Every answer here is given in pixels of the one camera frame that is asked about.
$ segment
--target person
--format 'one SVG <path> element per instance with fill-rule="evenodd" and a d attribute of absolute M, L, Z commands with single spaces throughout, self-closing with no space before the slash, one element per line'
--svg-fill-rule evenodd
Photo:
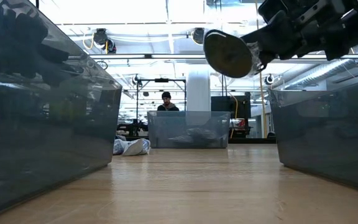
<path fill-rule="evenodd" d="M 173 103 L 171 103 L 171 94 L 169 92 L 162 93 L 164 103 L 157 108 L 157 111 L 179 111 Z"/>

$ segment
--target gray plastic bin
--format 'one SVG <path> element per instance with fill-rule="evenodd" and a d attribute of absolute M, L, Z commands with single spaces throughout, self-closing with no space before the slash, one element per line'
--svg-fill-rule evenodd
<path fill-rule="evenodd" d="M 152 148 L 226 148 L 229 112 L 149 111 L 149 139 Z"/>

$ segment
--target ceiling pipe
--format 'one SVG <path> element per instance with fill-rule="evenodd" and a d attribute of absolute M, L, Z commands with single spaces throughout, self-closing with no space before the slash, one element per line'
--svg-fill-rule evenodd
<path fill-rule="evenodd" d="M 354 53 L 358 54 L 358 46 L 354 47 Z M 318 83 L 339 73 L 346 72 L 356 65 L 356 62 L 353 59 L 335 60 L 329 64 L 318 65 L 317 67 L 300 74 L 290 83 L 287 83 L 284 86 L 284 89 Z"/>

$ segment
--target ceiling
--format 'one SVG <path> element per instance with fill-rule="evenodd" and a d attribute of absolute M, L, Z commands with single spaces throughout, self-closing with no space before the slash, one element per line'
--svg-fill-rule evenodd
<path fill-rule="evenodd" d="M 86 48 L 91 45 L 92 33 L 97 28 L 107 29 L 109 38 L 116 44 L 117 54 L 203 55 L 203 46 L 196 44 L 191 38 L 191 32 L 196 27 L 220 29 L 242 36 L 265 26 L 263 19 L 256 13 L 254 0 L 221 2 L 222 4 L 220 1 L 215 4 L 213 0 L 40 0 L 40 10 L 90 55 L 104 54 L 97 47 Z M 127 90 L 121 100 L 122 117 L 131 118 L 135 115 L 136 92 L 132 78 L 136 74 L 140 78 L 185 79 L 190 71 L 203 70 L 211 74 L 211 94 L 222 94 L 221 76 L 205 59 L 103 61 L 108 64 L 106 71 Z M 272 74 L 276 77 L 273 87 L 281 89 L 291 86 L 294 89 L 332 90 L 358 82 L 358 63 L 339 63 L 338 66 L 345 69 L 335 68 L 335 74 L 328 76 L 326 73 L 332 69 L 324 69 L 331 68 L 330 64 L 331 62 L 324 60 L 276 62 L 270 64 L 262 76 Z M 321 80 L 317 74 L 323 74 L 326 78 Z M 161 104 L 160 90 L 171 91 L 173 102 L 180 109 L 184 109 L 184 86 L 183 83 L 178 83 L 148 83 L 142 91 L 147 91 L 149 96 L 143 96 L 143 92 L 139 94 L 139 113 L 155 110 Z M 226 83 L 227 89 L 231 90 L 233 95 L 243 95 L 245 91 L 251 91 L 253 104 L 260 105 L 259 75 L 240 79 L 226 78 Z"/>

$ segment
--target white column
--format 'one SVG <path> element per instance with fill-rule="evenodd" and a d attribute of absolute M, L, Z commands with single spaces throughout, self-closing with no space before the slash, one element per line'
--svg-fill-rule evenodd
<path fill-rule="evenodd" d="M 204 65 L 191 65 L 186 78 L 187 111 L 211 111 L 211 81 Z"/>

